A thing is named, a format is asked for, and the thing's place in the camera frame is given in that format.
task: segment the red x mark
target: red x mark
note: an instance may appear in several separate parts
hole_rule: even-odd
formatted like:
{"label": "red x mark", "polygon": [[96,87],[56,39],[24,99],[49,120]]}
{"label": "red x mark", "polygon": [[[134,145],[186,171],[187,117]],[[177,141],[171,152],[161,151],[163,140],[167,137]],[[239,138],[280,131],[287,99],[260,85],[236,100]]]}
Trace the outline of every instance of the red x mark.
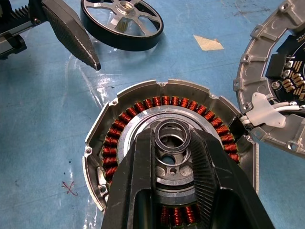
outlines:
{"label": "red x mark", "polygon": [[72,181],[70,187],[68,187],[68,186],[66,185],[65,182],[62,182],[62,183],[63,183],[63,185],[64,185],[64,186],[62,185],[62,187],[66,187],[66,188],[68,189],[67,194],[68,194],[69,192],[71,192],[74,196],[78,196],[78,193],[77,193],[77,192],[73,193],[72,190],[71,190],[72,185],[74,185],[74,181]]}

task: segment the white plastic bracket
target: white plastic bracket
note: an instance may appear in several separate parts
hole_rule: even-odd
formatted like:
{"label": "white plastic bracket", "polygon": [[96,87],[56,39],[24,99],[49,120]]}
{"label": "white plastic bracket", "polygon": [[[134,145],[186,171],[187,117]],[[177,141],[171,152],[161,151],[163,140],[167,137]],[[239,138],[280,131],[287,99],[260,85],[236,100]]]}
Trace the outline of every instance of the white plastic bracket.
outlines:
{"label": "white plastic bracket", "polygon": [[252,95],[252,104],[253,109],[247,112],[246,115],[254,126],[265,123],[277,128],[285,127],[286,117],[271,106],[264,94],[254,93]]}

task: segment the blue work surface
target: blue work surface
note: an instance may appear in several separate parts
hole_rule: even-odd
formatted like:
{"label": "blue work surface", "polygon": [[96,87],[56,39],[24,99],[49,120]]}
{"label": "blue work surface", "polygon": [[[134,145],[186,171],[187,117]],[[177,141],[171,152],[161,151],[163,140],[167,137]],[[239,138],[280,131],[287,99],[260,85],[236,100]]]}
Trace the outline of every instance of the blue work surface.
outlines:
{"label": "blue work surface", "polygon": [[[80,12],[80,1],[66,2]],[[135,83],[168,78],[205,85],[237,105],[233,79],[249,34],[280,2],[148,0],[164,21],[159,44],[125,52],[93,38],[98,72],[72,56],[48,23],[23,33],[27,50],[0,61],[0,228],[99,229],[102,213],[81,157],[103,105]],[[202,51],[194,35],[224,49]],[[275,227],[304,228],[305,161],[264,143],[259,159],[259,196]]]}

